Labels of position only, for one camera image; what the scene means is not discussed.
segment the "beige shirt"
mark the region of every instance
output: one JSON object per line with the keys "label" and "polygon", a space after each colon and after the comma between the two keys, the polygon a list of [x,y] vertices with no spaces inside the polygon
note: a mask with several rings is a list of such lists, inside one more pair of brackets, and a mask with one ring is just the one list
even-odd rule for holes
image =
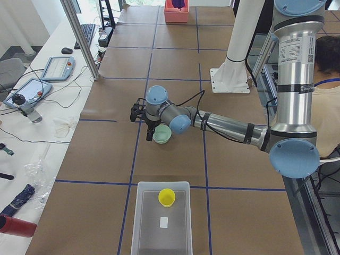
{"label": "beige shirt", "polygon": [[340,143],[340,86],[331,89],[315,87],[311,124],[317,129],[320,157],[327,157]]}

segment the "white cloth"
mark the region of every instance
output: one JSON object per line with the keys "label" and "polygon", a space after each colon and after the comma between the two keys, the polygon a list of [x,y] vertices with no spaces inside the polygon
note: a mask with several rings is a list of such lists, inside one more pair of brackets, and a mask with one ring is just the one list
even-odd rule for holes
{"label": "white cloth", "polygon": [[311,124],[317,129],[320,157],[327,157],[340,143],[340,86],[331,89],[315,87]]}
{"label": "white cloth", "polygon": [[62,118],[53,119],[55,125],[54,136],[58,138],[64,138],[69,133],[70,129],[75,129],[77,121],[70,117],[68,120]]}

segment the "blue umbrella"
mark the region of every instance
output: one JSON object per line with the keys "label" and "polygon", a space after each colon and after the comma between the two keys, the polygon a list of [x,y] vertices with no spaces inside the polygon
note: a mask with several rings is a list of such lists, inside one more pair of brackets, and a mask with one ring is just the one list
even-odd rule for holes
{"label": "blue umbrella", "polygon": [[183,8],[185,7],[185,2],[184,0],[171,0],[172,2],[172,5],[175,7],[175,8]]}
{"label": "blue umbrella", "polygon": [[21,191],[20,194],[18,194],[14,200],[6,206],[2,212],[0,212],[0,215],[3,214],[12,217],[16,211],[18,211],[20,207],[22,207],[30,199],[34,192],[34,187],[27,184],[23,191]]}

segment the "tablet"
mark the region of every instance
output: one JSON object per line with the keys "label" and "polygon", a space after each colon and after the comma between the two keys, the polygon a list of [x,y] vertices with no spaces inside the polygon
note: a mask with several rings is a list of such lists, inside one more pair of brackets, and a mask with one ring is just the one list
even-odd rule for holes
{"label": "tablet", "polygon": [[14,93],[11,92],[9,96],[3,101],[3,103],[10,107],[18,107],[13,103],[12,97],[15,94],[22,94],[26,100],[31,103],[31,105],[35,105],[49,93],[51,88],[52,84],[43,80],[31,78]]}
{"label": "tablet", "polygon": [[50,57],[40,78],[49,82],[66,81],[73,72],[74,63],[71,56]]}

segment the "white desk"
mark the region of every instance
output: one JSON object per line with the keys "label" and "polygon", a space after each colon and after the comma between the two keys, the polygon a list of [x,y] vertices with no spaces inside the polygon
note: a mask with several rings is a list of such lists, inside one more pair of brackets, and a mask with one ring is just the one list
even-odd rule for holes
{"label": "white desk", "polygon": [[[84,19],[79,17],[81,23],[93,23],[93,19]],[[95,56],[98,47],[98,32],[95,32],[94,38],[92,39],[91,52]],[[47,40],[39,54],[36,56],[34,61],[31,63],[32,69],[43,69],[51,56],[63,56],[61,49],[63,47],[72,48],[74,47],[75,36],[70,27],[67,19],[61,22],[51,37]],[[82,56],[81,50],[74,50],[71,55],[75,59],[75,68],[72,75],[65,82],[53,83],[51,92],[60,89],[72,81],[82,70],[82,67],[86,66],[86,62]],[[27,80],[32,77],[36,77],[34,73],[24,76],[16,85],[15,88],[23,85]],[[3,130],[15,134],[22,140],[30,141],[64,141],[70,142],[74,130],[70,130],[65,138],[54,137],[54,122],[55,118],[74,118],[76,121],[79,120],[80,112],[82,111],[88,94],[90,92],[93,79],[91,73],[86,68],[83,74],[77,79],[77,83],[81,86],[82,90],[79,98],[67,109],[62,108],[56,103],[41,101],[35,106],[36,110],[42,115],[43,119],[40,123],[33,124],[28,118],[21,115],[19,112],[10,113],[7,115],[0,116],[0,120],[3,122],[0,128]],[[74,101],[79,93],[80,88],[77,84],[72,83],[66,88],[60,90],[49,96],[47,99],[55,100],[63,106],[68,106]],[[7,106],[2,105],[0,110],[6,109]],[[14,151],[13,156],[7,155],[5,152],[0,151],[0,172],[4,174],[14,175],[14,180],[9,181],[0,178],[0,211],[3,210],[14,198],[18,195],[26,186],[26,184],[32,184],[32,179],[26,176],[26,170],[24,165],[29,163],[39,162],[42,154],[46,152],[44,159],[44,167],[47,183],[52,184],[54,177],[58,173],[60,165],[65,156],[68,144],[55,144],[55,143],[29,143],[21,142],[17,138],[12,137],[9,134],[4,133],[0,130],[0,142],[7,145],[9,149]],[[38,223],[41,213],[43,211],[43,203],[39,203],[36,199],[37,196],[48,192],[51,187],[43,187],[36,190],[36,194],[14,215],[15,218],[27,220],[30,222]],[[0,234],[0,253],[1,254],[25,254],[31,238],[11,236],[6,234]]]}

